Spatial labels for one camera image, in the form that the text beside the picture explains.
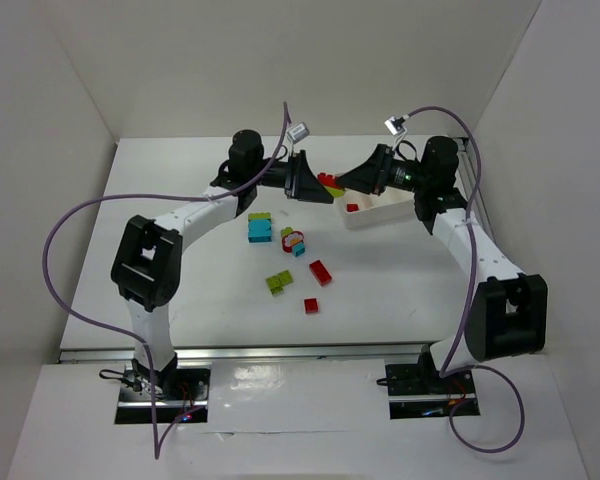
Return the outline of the red top lego brick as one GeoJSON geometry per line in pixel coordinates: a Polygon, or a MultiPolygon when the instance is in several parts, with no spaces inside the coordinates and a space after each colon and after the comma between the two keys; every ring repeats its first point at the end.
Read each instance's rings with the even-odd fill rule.
{"type": "Polygon", "coordinates": [[[321,172],[317,175],[318,181],[325,187],[338,189],[337,177],[333,174],[321,172]]]}

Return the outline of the white divided sorting tray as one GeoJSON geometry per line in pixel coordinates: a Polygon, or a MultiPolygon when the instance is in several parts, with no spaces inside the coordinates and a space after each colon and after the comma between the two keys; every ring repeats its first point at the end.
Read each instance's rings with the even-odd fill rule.
{"type": "Polygon", "coordinates": [[[389,187],[380,196],[347,190],[344,196],[334,199],[334,206],[347,229],[360,229],[412,217],[414,194],[389,187]],[[359,210],[347,212],[348,203],[358,204],[359,210]]]}

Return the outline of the small green lego brick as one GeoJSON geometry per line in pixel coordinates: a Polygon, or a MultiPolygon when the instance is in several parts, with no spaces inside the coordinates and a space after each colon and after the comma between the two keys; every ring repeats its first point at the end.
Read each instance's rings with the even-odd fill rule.
{"type": "Polygon", "coordinates": [[[287,235],[291,234],[294,231],[294,229],[292,227],[285,227],[284,229],[282,229],[280,231],[280,237],[284,238],[287,235]]]}

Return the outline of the green long lego brick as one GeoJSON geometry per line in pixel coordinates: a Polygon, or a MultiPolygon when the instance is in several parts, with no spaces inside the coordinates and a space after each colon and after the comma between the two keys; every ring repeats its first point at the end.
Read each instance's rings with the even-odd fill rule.
{"type": "Polygon", "coordinates": [[[256,212],[248,215],[248,221],[271,221],[271,214],[269,212],[256,212]]]}

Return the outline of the small blue lego brick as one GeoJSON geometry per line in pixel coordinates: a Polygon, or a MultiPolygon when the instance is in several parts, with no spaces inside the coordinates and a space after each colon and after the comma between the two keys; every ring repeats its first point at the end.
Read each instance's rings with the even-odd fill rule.
{"type": "Polygon", "coordinates": [[[298,242],[292,247],[292,255],[294,257],[299,257],[303,255],[306,251],[305,244],[303,242],[298,242]]]}

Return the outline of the green square lego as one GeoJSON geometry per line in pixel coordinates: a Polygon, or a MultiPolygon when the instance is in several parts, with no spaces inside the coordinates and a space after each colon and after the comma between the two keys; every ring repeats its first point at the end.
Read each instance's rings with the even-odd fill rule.
{"type": "Polygon", "coordinates": [[[278,276],[267,277],[265,282],[272,296],[276,296],[284,291],[284,286],[278,276]]]}
{"type": "Polygon", "coordinates": [[[293,276],[289,270],[279,272],[276,277],[283,287],[286,287],[294,282],[293,276]]]}

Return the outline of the long red lego brick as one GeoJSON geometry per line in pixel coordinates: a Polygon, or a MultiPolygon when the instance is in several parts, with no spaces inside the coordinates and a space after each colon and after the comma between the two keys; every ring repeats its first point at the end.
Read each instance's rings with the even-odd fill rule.
{"type": "Polygon", "coordinates": [[[321,287],[328,285],[333,280],[329,270],[320,260],[310,263],[309,270],[321,287]]]}

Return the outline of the small red lego brick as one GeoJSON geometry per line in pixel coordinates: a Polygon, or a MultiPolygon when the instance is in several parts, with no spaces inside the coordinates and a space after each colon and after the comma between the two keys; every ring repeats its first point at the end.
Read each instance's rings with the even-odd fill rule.
{"type": "Polygon", "coordinates": [[[304,300],[304,310],[307,315],[318,313],[320,311],[318,300],[316,298],[306,298],[304,300]]]}

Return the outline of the red flower oval lego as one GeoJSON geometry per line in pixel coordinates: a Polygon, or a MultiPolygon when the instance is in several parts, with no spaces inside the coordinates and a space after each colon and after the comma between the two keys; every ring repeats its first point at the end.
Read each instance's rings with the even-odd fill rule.
{"type": "Polygon", "coordinates": [[[281,238],[282,249],[285,253],[291,253],[293,247],[304,241],[304,234],[297,230],[291,230],[287,232],[281,238]]]}

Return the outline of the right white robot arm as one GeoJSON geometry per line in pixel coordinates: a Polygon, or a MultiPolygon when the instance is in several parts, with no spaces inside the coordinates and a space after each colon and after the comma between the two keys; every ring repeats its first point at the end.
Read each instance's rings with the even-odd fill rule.
{"type": "Polygon", "coordinates": [[[532,354],[546,341],[548,286],[510,261],[479,225],[456,187],[455,140],[434,136],[418,160],[378,145],[368,160],[336,178],[339,187],[382,195],[387,188],[412,193],[418,220],[468,276],[456,334],[423,349],[419,366],[445,378],[504,357],[532,354]]]}

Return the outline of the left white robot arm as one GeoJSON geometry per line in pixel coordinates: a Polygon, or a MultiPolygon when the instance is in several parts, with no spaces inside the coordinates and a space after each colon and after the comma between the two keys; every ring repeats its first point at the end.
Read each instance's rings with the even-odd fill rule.
{"type": "Polygon", "coordinates": [[[259,185],[280,188],[289,199],[331,204],[334,197],[310,170],[306,152],[287,161],[267,158],[253,130],[234,134],[228,159],[203,193],[155,219],[140,215],[126,224],[111,278],[125,300],[136,341],[135,375],[168,394],[176,383],[177,354],[169,326],[169,303],[180,285],[182,256],[196,240],[234,220],[251,205],[259,185]]]}

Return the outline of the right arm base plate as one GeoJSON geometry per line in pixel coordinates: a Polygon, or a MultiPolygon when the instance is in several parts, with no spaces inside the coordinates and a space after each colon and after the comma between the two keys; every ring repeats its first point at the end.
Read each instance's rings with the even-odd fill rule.
{"type": "Polygon", "coordinates": [[[386,389],[391,420],[479,416],[480,407],[470,373],[440,378],[416,364],[387,364],[376,385],[386,389]]]}

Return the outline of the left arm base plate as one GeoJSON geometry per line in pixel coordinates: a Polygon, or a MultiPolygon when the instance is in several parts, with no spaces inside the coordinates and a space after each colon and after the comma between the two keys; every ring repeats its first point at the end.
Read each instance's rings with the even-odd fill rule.
{"type": "MultiPolygon", "coordinates": [[[[147,380],[136,377],[130,368],[102,369],[98,376],[102,380],[119,384],[115,424],[152,423],[150,385],[147,380]]],[[[187,367],[176,372],[174,382],[166,390],[157,387],[157,423],[170,424],[177,416],[181,416],[181,423],[206,423],[210,379],[210,368],[187,367]]]]}

